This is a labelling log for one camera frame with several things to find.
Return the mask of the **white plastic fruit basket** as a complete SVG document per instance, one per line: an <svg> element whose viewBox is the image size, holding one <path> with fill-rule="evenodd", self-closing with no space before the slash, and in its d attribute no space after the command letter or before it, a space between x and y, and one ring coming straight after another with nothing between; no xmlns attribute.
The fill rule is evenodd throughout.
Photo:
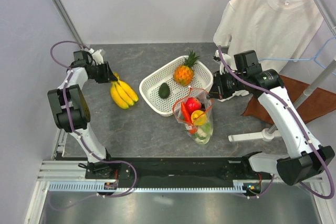
<svg viewBox="0 0 336 224"><path fill-rule="evenodd" d="M143 99L151 109L161 116L171 116L173 114L174 103L188 95L189 87L209 91L213 84L213 74L200 61L197 61L193 67L194 77L189 85L182 86L176 83L173 73L184 62L185 58L187 56L177 57L140 82L139 90ZM170 89L170 95L166 99L159 96L159 87L163 83L166 83Z"/></svg>

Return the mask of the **yellow toy bananas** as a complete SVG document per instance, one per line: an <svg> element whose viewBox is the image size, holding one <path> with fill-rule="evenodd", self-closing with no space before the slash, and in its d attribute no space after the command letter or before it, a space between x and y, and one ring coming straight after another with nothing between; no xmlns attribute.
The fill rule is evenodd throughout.
<svg viewBox="0 0 336 224"><path fill-rule="evenodd" d="M111 82L111 97L118 107L126 110L129 107L134 106L135 103L139 101L139 97L126 82L120 80L120 77L116 72L113 74L116 76L117 81Z"/></svg>

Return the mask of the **clear zip top bag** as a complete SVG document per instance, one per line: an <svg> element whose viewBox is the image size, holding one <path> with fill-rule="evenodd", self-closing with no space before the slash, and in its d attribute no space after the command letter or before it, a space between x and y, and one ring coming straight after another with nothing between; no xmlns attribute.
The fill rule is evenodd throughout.
<svg viewBox="0 0 336 224"><path fill-rule="evenodd" d="M173 115L186 133L197 143L207 144L213 135L213 99L202 88L187 88L187 94L173 105Z"/></svg>

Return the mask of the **toy cabbage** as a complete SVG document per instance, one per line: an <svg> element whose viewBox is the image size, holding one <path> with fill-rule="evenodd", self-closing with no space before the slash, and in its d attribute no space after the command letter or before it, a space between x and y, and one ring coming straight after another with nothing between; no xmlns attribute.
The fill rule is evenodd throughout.
<svg viewBox="0 0 336 224"><path fill-rule="evenodd" d="M195 134L191 135L192 139L198 144L207 144L213 135L213 126L211 122L207 122L197 127Z"/></svg>

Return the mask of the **green toy avocado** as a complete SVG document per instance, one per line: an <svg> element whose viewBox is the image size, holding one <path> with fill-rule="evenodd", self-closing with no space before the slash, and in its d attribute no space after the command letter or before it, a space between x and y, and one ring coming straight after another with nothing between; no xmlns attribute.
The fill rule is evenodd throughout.
<svg viewBox="0 0 336 224"><path fill-rule="evenodd" d="M159 87L159 97L161 99L166 99L169 97L169 95L170 95L169 85L166 82L164 82Z"/></svg>

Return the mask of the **black toy grapes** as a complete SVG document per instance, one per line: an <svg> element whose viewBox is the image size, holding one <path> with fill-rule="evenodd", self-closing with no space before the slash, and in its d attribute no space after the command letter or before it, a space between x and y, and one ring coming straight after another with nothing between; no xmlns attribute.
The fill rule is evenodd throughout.
<svg viewBox="0 0 336 224"><path fill-rule="evenodd" d="M202 111L207 111L211 107L212 107L211 102L201 103L201 110Z"/></svg>

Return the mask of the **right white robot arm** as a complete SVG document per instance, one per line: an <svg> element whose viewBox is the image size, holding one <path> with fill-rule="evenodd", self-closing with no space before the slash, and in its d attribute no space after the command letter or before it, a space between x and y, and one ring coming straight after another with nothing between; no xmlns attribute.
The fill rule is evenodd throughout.
<svg viewBox="0 0 336 224"><path fill-rule="evenodd" d="M252 93L272 118L288 153L284 157L250 153L248 161L240 166L241 174L248 179L259 172L276 174L290 186L322 172L329 175L328 165L335 152L331 146L322 146L306 127L278 72L263 70L253 50L236 54L234 60L236 70L226 65L226 72L213 73L213 85L207 97L226 99L241 90Z"/></svg>

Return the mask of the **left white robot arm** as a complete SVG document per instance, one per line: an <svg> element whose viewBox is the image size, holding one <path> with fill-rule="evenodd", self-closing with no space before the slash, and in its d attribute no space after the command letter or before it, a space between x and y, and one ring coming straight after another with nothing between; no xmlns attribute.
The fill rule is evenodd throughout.
<svg viewBox="0 0 336 224"><path fill-rule="evenodd" d="M89 79L96 83L117 81L103 54L101 49L75 51L65 80L47 93L56 126L74 137L87 156L87 164L78 164L86 170L87 179L111 178L116 171L110 154L93 132L89 107L81 90Z"/></svg>

